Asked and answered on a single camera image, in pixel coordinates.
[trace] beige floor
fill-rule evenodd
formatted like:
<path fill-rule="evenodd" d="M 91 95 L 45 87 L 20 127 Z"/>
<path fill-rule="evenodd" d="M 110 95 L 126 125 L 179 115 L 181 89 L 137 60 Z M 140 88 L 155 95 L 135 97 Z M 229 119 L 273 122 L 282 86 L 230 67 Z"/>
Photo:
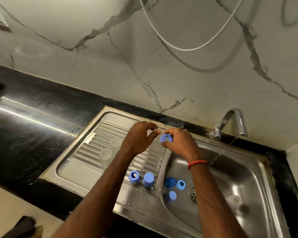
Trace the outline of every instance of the beige floor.
<path fill-rule="evenodd" d="M 43 225 L 43 238 L 51 237 L 63 223 L 55 216 L 0 188 L 0 237 L 8 232 L 23 215 L 35 218 L 37 226 Z"/>

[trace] forearm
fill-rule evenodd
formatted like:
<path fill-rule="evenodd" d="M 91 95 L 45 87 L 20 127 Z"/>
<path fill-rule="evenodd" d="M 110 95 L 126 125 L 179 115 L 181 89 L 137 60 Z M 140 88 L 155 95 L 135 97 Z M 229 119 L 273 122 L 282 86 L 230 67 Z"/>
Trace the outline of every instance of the forearm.
<path fill-rule="evenodd" d="M 120 150 L 53 238 L 103 237 L 132 159 L 127 151 Z"/>
<path fill-rule="evenodd" d="M 247 238 L 218 188 L 208 165 L 195 164 L 191 166 L 190 171 L 204 237 Z"/>

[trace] chrome faucet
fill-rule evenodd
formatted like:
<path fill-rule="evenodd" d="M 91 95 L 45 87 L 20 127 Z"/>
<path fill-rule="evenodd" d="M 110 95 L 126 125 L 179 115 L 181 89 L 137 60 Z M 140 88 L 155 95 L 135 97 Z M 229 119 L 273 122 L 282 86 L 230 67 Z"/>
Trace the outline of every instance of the chrome faucet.
<path fill-rule="evenodd" d="M 231 119 L 231 117 L 235 114 L 238 133 L 241 136 L 247 137 L 247 128 L 244 120 L 244 116 L 242 111 L 239 108 L 232 108 L 230 109 L 223 117 L 223 119 L 219 122 L 218 125 L 215 126 L 214 132 L 210 135 L 214 137 L 215 140 L 221 139 L 221 130 L 224 128 L 226 123 Z"/>

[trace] bright blue cap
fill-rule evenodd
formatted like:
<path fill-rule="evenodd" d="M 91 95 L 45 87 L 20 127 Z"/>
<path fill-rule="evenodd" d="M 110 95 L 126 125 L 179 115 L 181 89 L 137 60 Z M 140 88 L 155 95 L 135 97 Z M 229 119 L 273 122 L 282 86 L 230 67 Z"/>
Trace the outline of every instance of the bright blue cap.
<path fill-rule="evenodd" d="M 183 180 L 178 180 L 177 188 L 183 190 L 186 187 L 186 183 Z"/>
<path fill-rule="evenodd" d="M 128 176 L 128 179 L 130 181 L 130 183 L 136 183 L 139 181 L 140 179 L 140 175 L 139 175 L 139 172 L 136 171 L 136 170 L 133 170 L 130 172 L 129 176 Z"/>
<path fill-rule="evenodd" d="M 176 182 L 177 181 L 173 177 L 166 178 L 166 180 L 165 180 L 165 187 L 172 188 L 173 186 L 175 186 L 175 183 Z"/>
<path fill-rule="evenodd" d="M 170 134 L 164 134 L 163 136 L 160 137 L 160 143 L 164 141 L 173 142 L 173 138 Z"/>
<path fill-rule="evenodd" d="M 168 194 L 165 194 L 165 199 L 168 203 L 175 201 L 177 194 L 174 191 L 170 191 Z"/>
<path fill-rule="evenodd" d="M 154 176 L 152 173 L 148 172 L 145 174 L 142 184 L 146 188 L 150 188 L 154 184 Z"/>

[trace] red thread bracelet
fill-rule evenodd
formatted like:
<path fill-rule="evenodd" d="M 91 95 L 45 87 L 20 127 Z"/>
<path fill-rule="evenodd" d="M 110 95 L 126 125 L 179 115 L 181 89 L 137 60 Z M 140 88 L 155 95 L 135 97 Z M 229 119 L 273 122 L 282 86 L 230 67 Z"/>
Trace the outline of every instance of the red thread bracelet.
<path fill-rule="evenodd" d="M 196 161 L 192 161 L 188 164 L 188 169 L 190 170 L 190 167 L 194 164 L 208 164 L 208 162 L 206 160 L 196 160 Z"/>

